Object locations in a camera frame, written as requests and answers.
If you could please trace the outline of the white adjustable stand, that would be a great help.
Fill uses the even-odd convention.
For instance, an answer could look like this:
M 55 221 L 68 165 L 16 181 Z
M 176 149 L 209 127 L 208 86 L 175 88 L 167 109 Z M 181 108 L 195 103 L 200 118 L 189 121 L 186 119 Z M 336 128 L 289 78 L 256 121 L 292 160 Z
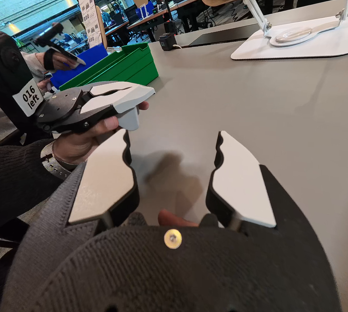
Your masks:
M 260 30 L 250 36 L 231 59 L 271 60 L 347 55 L 347 0 L 335 16 L 272 26 L 256 0 L 243 0 Z

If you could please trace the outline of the green plastic bin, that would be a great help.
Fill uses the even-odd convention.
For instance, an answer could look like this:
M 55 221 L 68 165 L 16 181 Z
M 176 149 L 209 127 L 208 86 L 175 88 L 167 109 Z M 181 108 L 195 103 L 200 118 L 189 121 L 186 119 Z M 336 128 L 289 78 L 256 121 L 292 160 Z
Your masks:
M 126 45 L 59 87 L 60 91 L 95 82 L 121 81 L 148 85 L 159 76 L 147 42 Z

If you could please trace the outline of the black flat panel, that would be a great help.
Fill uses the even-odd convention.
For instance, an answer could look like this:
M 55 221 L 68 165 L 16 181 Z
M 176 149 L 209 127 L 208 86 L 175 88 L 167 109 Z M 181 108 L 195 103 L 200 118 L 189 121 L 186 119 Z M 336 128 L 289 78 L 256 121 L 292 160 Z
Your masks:
M 260 28 L 257 24 L 249 26 L 237 27 L 227 30 L 214 31 L 199 36 L 194 40 L 189 47 L 206 46 L 213 44 L 229 43 L 245 41 L 255 32 L 259 31 Z

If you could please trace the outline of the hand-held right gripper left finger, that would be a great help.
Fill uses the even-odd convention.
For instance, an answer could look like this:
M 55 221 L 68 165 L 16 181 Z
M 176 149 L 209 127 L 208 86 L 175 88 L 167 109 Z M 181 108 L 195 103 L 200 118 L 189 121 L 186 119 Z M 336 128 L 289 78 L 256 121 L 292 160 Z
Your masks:
M 140 202 L 131 162 L 129 133 L 120 129 L 89 156 L 69 223 L 101 220 L 107 228 L 124 223 Z

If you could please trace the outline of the blue plastic bin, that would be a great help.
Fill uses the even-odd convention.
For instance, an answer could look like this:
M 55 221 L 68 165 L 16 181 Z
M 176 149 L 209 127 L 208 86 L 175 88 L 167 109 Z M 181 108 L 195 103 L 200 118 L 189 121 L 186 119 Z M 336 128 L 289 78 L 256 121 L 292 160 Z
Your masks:
M 96 45 L 78 55 L 78 57 L 82 59 L 86 63 L 86 65 L 80 64 L 76 67 L 76 69 L 72 69 L 69 71 L 58 70 L 55 73 L 53 73 L 51 82 L 56 89 L 59 89 L 61 85 L 65 84 L 66 82 L 76 77 L 83 71 L 92 67 L 94 64 L 101 61 L 107 56 L 108 56 L 108 53 L 104 45 L 103 44 Z

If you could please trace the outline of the grey desk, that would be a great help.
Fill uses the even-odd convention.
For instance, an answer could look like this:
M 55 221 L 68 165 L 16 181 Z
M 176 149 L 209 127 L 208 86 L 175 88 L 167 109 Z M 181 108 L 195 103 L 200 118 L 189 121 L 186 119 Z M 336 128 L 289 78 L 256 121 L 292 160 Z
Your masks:
M 276 177 L 317 233 L 347 311 L 347 56 L 234 61 L 241 42 L 163 51 L 156 94 L 130 132 L 141 212 L 198 222 L 219 131 Z

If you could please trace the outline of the wooden-edged table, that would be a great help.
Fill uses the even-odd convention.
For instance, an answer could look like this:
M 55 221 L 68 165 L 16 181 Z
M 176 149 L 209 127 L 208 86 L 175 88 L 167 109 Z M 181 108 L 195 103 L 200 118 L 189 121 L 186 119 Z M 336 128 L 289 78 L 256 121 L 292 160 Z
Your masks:
M 197 0 L 183 0 L 178 4 L 174 4 L 169 7 L 170 12 L 177 11 L 178 9 L 184 8 L 186 5 L 189 5 Z M 138 22 L 135 22 L 131 24 L 129 27 L 127 27 L 128 30 L 132 30 L 134 32 L 141 32 L 145 31 L 147 35 L 150 38 L 151 42 L 155 42 L 154 34 L 152 32 L 152 28 L 163 24 L 167 20 L 164 18 L 165 14 L 169 14 L 168 9 L 165 8 L 164 10 L 160 10 L 159 12 L 152 14 Z

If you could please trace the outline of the standing instruction sign board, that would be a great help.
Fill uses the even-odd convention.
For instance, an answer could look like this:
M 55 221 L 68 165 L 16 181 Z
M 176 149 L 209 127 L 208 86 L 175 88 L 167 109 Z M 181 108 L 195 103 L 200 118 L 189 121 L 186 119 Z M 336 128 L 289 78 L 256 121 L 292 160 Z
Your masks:
M 107 48 L 105 29 L 99 7 L 95 0 L 78 0 L 84 27 L 86 30 L 89 47 L 102 44 L 104 49 Z

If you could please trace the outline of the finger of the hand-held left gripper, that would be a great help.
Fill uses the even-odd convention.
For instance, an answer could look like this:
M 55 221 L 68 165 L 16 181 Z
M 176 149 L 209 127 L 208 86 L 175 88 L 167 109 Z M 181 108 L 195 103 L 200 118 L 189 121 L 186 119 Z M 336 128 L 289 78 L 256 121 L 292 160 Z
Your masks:
M 80 114 L 112 105 L 118 114 L 136 107 L 155 94 L 152 87 L 134 85 L 132 88 L 118 91 L 114 94 L 91 98 L 81 107 Z
M 102 97 L 114 94 L 118 91 L 132 88 L 133 85 L 129 82 L 108 82 L 101 85 L 94 85 L 90 89 L 90 97 Z

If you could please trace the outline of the person's right hand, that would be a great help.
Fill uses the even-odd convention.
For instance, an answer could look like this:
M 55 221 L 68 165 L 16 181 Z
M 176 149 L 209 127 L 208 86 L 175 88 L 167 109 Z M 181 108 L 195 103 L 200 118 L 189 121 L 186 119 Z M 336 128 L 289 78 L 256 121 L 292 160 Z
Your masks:
M 181 218 L 168 210 L 162 209 L 158 214 L 158 223 L 160 226 L 171 228 L 177 227 L 198 227 L 197 223 Z

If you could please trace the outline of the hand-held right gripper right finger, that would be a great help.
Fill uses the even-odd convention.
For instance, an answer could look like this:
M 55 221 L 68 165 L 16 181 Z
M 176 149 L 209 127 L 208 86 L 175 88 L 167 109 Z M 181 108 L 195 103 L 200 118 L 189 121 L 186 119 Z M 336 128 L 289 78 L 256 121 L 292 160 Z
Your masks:
M 219 131 L 206 207 L 225 228 L 242 221 L 275 228 L 259 161 L 226 131 Z

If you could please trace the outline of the person's left hand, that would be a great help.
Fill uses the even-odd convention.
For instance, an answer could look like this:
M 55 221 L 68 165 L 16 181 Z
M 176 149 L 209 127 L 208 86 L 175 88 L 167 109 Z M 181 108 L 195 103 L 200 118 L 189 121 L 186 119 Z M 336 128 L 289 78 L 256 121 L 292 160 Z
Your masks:
M 116 116 L 99 121 L 84 133 L 64 133 L 53 143 L 52 154 L 55 159 L 69 171 L 85 162 L 98 147 L 97 138 L 107 133 L 114 133 L 119 127 Z

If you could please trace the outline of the silver wristwatch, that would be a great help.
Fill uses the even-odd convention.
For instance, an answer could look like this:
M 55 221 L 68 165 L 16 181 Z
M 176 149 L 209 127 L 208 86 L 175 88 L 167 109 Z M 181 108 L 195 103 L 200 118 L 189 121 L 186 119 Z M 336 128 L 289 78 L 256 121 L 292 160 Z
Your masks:
M 66 180 L 77 167 L 77 164 L 71 164 L 65 161 L 60 161 L 53 153 L 55 141 L 47 144 L 40 153 L 40 160 L 43 167 L 53 176 Z

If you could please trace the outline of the small black device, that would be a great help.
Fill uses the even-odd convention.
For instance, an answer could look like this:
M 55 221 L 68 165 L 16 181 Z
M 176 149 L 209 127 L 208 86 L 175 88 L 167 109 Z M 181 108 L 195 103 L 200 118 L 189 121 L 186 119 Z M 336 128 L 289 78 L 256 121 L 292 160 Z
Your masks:
M 164 51 L 170 51 L 174 49 L 174 45 L 176 45 L 175 34 L 171 32 L 166 32 L 161 35 L 158 41 Z

